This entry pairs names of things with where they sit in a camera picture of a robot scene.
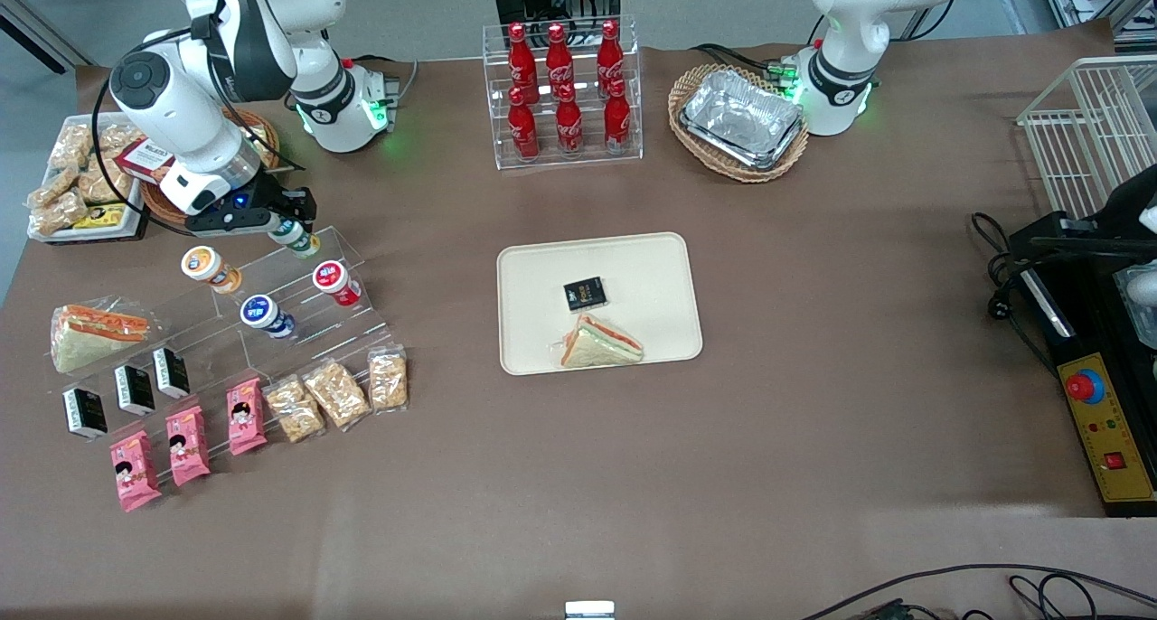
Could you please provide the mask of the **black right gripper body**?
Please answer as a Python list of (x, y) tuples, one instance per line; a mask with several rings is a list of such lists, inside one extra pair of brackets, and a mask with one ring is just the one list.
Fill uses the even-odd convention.
[(267, 228), (271, 212), (292, 216), (281, 184), (277, 179), (252, 180), (211, 209), (211, 228)]

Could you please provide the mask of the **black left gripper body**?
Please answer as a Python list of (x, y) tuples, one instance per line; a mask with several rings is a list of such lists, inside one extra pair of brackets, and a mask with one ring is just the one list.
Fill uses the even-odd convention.
[(1154, 207), (1156, 165), (1123, 180), (1111, 192), (1104, 207), (1095, 213), (1095, 232), (1107, 239), (1154, 239), (1154, 231), (1142, 221)]

